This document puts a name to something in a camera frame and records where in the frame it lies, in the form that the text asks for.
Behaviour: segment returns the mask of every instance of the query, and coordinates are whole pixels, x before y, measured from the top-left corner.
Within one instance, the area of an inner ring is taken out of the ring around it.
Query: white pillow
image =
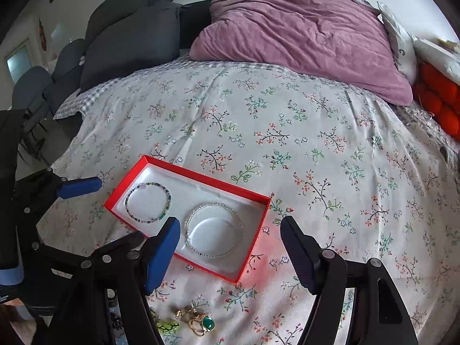
[[[393,12],[384,3],[377,2],[382,13],[383,24],[390,38],[396,67],[409,81],[410,85],[417,78],[417,59],[413,50],[412,39],[408,32],[396,20]]]
[[[460,59],[455,54],[433,44],[431,41],[417,39],[413,47],[422,61],[431,63],[446,78],[460,85]]]

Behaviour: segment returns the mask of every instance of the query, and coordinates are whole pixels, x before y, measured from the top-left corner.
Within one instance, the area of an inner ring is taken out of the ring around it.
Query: window
[[[26,41],[18,49],[16,49],[6,60],[8,64],[8,69],[10,70],[11,79],[13,79],[14,84],[19,80],[19,78],[32,67],[30,63],[30,57],[27,51]]]

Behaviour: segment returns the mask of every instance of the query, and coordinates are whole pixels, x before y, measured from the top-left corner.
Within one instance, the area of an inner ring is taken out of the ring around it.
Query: chair backrest
[[[58,80],[63,75],[72,71],[79,66],[80,59],[84,56],[87,49],[85,39],[77,39],[68,43],[59,53],[56,67],[51,76],[54,81]]]
[[[43,67],[30,68],[19,78],[13,88],[11,109],[27,109],[34,103],[37,96],[53,83],[50,73]]]

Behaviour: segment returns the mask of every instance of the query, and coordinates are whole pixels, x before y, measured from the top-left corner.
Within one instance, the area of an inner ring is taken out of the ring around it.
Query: green beaded bracelet
[[[133,192],[135,190],[146,189],[146,187],[148,185],[155,185],[157,187],[160,187],[162,190],[164,190],[166,192],[166,195],[168,196],[168,201],[166,203],[165,210],[163,211],[163,213],[158,218],[151,218],[149,220],[142,220],[142,219],[136,218],[135,216],[133,216],[133,214],[130,213],[130,211],[128,209],[128,201],[129,201],[129,198],[130,198],[131,194],[133,194]],[[171,205],[171,194],[169,193],[168,189],[164,185],[161,185],[160,183],[141,183],[137,187],[131,189],[131,191],[128,193],[128,196],[126,196],[126,199],[125,199],[126,212],[136,222],[141,222],[141,223],[153,223],[153,222],[158,222],[159,220],[162,220],[164,218],[164,216],[166,215],[167,211],[169,210],[170,205]]]

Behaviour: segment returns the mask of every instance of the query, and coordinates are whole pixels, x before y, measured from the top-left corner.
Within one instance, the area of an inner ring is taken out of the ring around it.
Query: bedsheet
[[[238,284],[173,258],[149,304],[170,321],[193,301],[217,327],[198,339],[181,325],[163,334],[166,344],[296,344],[314,297],[279,236],[287,214],[345,259],[380,258],[420,344],[435,344],[454,320],[454,172],[426,134],[412,134],[372,92],[281,66],[179,59],[120,79],[92,102],[53,168],[70,179],[98,175],[103,187],[56,201],[38,224],[46,243],[89,255],[130,232],[103,204],[143,154],[272,198]],[[347,291],[337,344],[352,304]]]

